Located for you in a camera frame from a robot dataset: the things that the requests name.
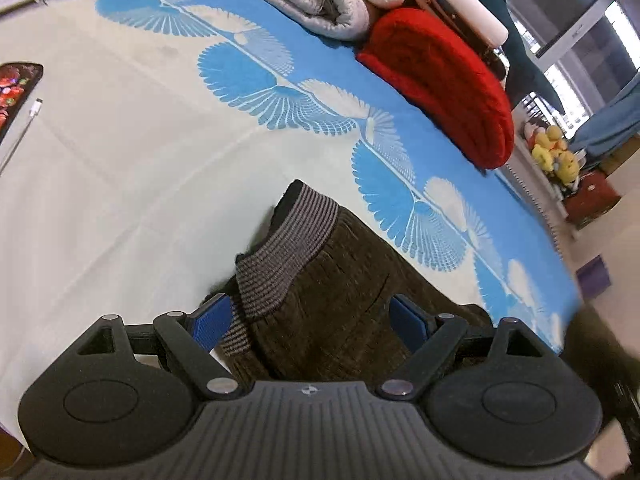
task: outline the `smartphone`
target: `smartphone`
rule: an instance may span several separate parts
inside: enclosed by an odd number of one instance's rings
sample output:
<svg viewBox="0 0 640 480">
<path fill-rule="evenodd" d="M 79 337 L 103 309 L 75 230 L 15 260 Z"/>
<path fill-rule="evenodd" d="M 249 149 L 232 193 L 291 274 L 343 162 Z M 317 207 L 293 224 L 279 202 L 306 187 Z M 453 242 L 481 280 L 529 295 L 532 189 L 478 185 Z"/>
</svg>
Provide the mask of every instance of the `smartphone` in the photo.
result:
<svg viewBox="0 0 640 480">
<path fill-rule="evenodd" d="M 0 65 L 0 142 L 43 72 L 43 66 L 37 63 Z"/>
</svg>

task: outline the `bed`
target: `bed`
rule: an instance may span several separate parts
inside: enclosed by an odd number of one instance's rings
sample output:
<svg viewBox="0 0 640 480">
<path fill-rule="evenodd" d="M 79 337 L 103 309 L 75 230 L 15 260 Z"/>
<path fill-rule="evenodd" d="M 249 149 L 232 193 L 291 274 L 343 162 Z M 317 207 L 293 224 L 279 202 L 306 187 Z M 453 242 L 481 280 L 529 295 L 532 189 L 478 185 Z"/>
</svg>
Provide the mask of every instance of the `bed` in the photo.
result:
<svg viewBox="0 0 640 480">
<path fill-rule="evenodd" d="M 579 297 L 536 213 L 352 46 L 262 0 L 57 0 L 3 18 L 0 52 L 45 67 L 42 111 L 0 178 L 9 432 L 97 317 L 194 310 L 296 178 L 454 301 L 561 347 Z"/>
</svg>

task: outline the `red cushion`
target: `red cushion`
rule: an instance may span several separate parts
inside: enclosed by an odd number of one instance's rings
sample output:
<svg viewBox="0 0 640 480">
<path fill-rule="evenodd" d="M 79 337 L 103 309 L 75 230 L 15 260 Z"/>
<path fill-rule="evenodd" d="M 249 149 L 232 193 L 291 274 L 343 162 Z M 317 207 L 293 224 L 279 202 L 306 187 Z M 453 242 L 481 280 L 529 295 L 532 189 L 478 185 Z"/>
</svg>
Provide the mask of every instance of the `red cushion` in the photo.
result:
<svg viewBox="0 0 640 480">
<path fill-rule="evenodd" d="M 510 157 L 513 120 L 500 82 L 426 10 L 388 12 L 356 58 L 423 110 L 479 168 L 498 168 Z"/>
</svg>

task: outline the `teal curtain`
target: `teal curtain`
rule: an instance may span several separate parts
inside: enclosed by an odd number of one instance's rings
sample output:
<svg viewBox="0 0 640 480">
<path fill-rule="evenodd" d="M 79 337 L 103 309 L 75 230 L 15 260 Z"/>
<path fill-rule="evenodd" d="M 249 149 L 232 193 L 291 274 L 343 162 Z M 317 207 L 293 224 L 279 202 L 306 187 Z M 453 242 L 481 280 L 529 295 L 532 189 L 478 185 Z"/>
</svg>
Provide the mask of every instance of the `teal curtain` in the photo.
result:
<svg viewBox="0 0 640 480">
<path fill-rule="evenodd" d="M 571 139 L 572 152 L 587 151 L 587 168 L 640 132 L 640 72 L 608 103 L 586 121 Z"/>
</svg>

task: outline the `circular pad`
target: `circular pad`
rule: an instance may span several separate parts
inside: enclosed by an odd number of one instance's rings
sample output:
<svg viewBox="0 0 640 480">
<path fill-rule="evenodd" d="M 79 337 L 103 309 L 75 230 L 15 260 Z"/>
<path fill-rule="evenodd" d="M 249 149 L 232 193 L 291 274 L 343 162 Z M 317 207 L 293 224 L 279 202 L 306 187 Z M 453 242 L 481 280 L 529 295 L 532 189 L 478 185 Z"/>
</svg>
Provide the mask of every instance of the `circular pad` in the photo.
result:
<svg viewBox="0 0 640 480">
<path fill-rule="evenodd" d="M 138 393 L 126 383 L 89 381 L 65 397 L 66 412 L 82 422 L 113 422 L 128 415 L 138 403 Z"/>
<path fill-rule="evenodd" d="M 577 456 L 600 429 L 598 397 L 556 356 L 507 356 L 436 383 L 426 411 L 460 451 L 540 467 Z"/>
</svg>

